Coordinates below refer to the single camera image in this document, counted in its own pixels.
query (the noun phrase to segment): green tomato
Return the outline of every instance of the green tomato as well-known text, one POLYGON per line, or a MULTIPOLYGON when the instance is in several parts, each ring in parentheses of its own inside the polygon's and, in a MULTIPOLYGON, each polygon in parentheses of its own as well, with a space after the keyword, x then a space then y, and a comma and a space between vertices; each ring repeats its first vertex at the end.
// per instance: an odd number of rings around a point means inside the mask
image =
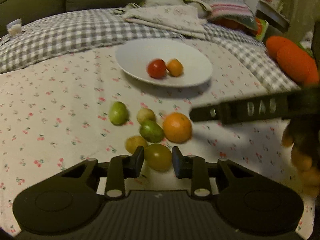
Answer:
POLYGON ((127 107, 122 102, 115 102, 109 110, 109 120, 114 125, 122 125, 129 118, 127 107))
POLYGON ((161 127, 154 121, 145 120, 140 127, 140 135, 148 142, 161 142, 164 138, 164 132, 161 127))
POLYGON ((144 150, 144 159, 155 171, 167 171, 172 165, 171 151, 159 143, 151 144, 144 150))

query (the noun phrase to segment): white plate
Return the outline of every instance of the white plate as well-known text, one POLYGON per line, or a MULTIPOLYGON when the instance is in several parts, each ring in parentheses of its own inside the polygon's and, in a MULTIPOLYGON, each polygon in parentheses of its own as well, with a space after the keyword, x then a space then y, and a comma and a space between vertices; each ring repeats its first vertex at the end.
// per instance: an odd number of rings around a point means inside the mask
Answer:
POLYGON ((141 81, 164 87, 192 87, 211 78, 212 64, 197 49, 170 39, 138 39, 120 45, 116 51, 120 68, 141 81), (183 65, 183 75, 154 79, 147 73, 150 61, 160 58, 168 63, 176 58, 183 65))

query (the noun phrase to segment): folded towel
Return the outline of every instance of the folded towel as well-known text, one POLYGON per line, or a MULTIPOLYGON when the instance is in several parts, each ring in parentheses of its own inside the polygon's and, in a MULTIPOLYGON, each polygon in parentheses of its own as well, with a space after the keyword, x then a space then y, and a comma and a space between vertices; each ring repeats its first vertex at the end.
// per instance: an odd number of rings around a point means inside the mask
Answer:
POLYGON ((129 9, 122 16, 125 21, 170 30, 182 35, 205 39, 206 21, 198 18, 198 11, 189 5, 155 6, 129 9))

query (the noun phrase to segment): pile of fruit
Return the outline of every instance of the pile of fruit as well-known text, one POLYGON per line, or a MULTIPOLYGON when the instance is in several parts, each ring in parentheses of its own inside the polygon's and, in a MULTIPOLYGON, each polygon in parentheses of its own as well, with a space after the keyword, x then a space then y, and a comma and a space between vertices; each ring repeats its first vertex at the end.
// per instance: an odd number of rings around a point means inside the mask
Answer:
POLYGON ((148 75, 155 79, 164 78, 167 71, 171 76, 178 77, 183 73, 183 66, 177 59, 171 60, 167 65, 162 59, 154 59, 147 67, 148 75))
MULTIPOLYGON (((129 118, 125 104, 115 102, 109 111, 109 119, 114 125, 122 125, 129 118)), ((171 167, 172 154, 164 145, 159 144, 164 137, 173 143, 184 143, 192 136, 191 121, 184 114, 174 112, 163 122, 162 128, 156 123, 155 113, 142 108, 137 113, 140 135, 127 138, 125 149, 133 154, 138 146, 144 147, 144 159, 148 166, 156 171, 167 171, 171 167)))

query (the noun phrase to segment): screw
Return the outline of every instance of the screw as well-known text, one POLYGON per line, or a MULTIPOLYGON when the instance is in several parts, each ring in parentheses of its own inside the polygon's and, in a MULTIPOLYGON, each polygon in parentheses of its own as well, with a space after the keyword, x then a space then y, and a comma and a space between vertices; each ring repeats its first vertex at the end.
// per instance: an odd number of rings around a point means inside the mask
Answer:
POLYGON ((210 115, 211 115, 211 117, 216 117, 216 110, 214 109, 214 108, 212 108, 211 110, 210 110, 210 115))
POLYGON ((119 189, 111 189, 111 190, 108 190, 106 194, 108 197, 116 198, 122 195, 122 191, 119 189))
POLYGON ((194 191, 194 194, 198 197, 207 197, 210 195, 210 191, 206 188, 198 188, 194 191))

